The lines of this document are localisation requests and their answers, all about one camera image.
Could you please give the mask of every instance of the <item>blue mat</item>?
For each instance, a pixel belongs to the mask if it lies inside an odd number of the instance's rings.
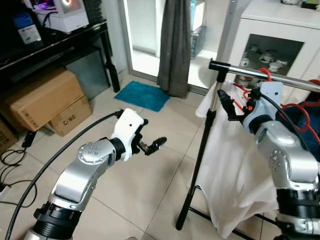
[[[131,81],[114,98],[154,112],[160,112],[170,96],[159,87]]]

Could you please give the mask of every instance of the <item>white wall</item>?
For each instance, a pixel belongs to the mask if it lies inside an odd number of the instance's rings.
[[[127,7],[133,49],[155,54],[156,0],[128,0]]]
[[[128,67],[123,27],[120,17],[122,0],[102,0],[102,12],[107,19],[108,32],[113,52],[112,61],[118,73]]]
[[[217,52],[224,29],[225,18],[229,5],[228,0],[206,0],[203,23],[206,26],[204,50]]]

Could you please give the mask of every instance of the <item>black table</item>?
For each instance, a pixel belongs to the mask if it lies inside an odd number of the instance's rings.
[[[89,25],[80,28],[70,34],[62,33],[52,29],[44,28],[41,30],[41,37],[44,46],[33,51],[23,51],[10,56],[0,64],[0,80],[8,79],[13,73],[21,72],[41,61],[50,58],[60,52],[66,51],[71,47],[81,47],[84,43],[94,37],[101,39],[104,55],[106,58],[105,67],[109,71],[113,91],[117,93],[120,90],[117,70],[112,63],[112,49],[109,40],[107,22]]]

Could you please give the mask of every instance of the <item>metal clothes rack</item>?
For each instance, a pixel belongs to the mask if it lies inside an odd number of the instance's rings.
[[[258,79],[262,79],[262,80],[268,79],[268,75],[265,73],[262,73],[261,71],[249,69],[249,68],[244,68],[244,67],[240,67],[240,66],[234,66],[234,65],[230,65],[228,63],[218,62],[218,61],[213,61],[213,60],[210,61],[209,69],[218,71],[218,76],[216,78],[216,84],[215,84],[215,88],[214,88],[214,92],[213,92],[211,106],[206,113],[205,127],[204,127],[204,131],[203,131],[203,135],[202,135],[202,139],[201,139],[201,143],[200,143],[200,147],[199,147],[199,151],[198,151],[198,156],[197,156],[195,167],[194,167],[191,185],[190,185],[190,188],[189,188],[188,193],[186,195],[185,201],[183,203],[180,215],[179,215],[179,217],[176,221],[176,224],[175,224],[175,228],[177,230],[182,229],[182,227],[185,223],[188,211],[191,211],[191,212],[211,221],[210,216],[191,207],[191,201],[194,197],[196,189],[199,189],[199,186],[196,185],[196,181],[197,181],[197,177],[199,174],[202,158],[203,158],[203,155],[205,152],[206,144],[208,141],[210,129],[213,126],[213,123],[214,123],[214,120],[216,117],[217,106],[218,106],[218,101],[219,101],[219,96],[218,96],[217,91],[222,88],[223,83],[226,80],[227,73],[233,73],[233,74],[237,74],[237,75],[241,75],[241,76],[245,76],[245,77],[258,78]],[[272,74],[271,78],[273,81],[282,82],[284,85],[287,85],[290,87],[320,93],[320,86],[317,84],[314,84],[312,82],[303,81],[300,79],[277,75],[277,74]],[[257,216],[258,218],[261,218],[271,224],[277,225],[277,223],[274,220],[271,220],[261,214],[256,214],[255,216]],[[232,232],[234,234],[244,238],[245,240],[254,240],[253,238],[239,232],[236,229],[233,230]]]

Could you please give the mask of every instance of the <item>blue fabric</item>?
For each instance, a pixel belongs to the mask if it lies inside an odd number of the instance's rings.
[[[160,112],[170,96],[159,87],[131,81],[114,98],[154,112]]]
[[[307,107],[304,109],[307,111],[310,117],[310,125],[316,132],[318,136],[320,136],[320,106],[317,107]],[[288,114],[292,122],[297,125],[300,129],[304,128],[306,124],[306,118],[304,114],[296,107],[288,107],[285,110],[285,113]],[[280,121],[283,125],[285,125],[289,130],[290,125],[285,121],[282,117],[277,113],[275,119]],[[310,152],[314,155],[316,160],[320,162],[320,146],[312,133],[309,130],[301,133],[303,139],[308,145]]]

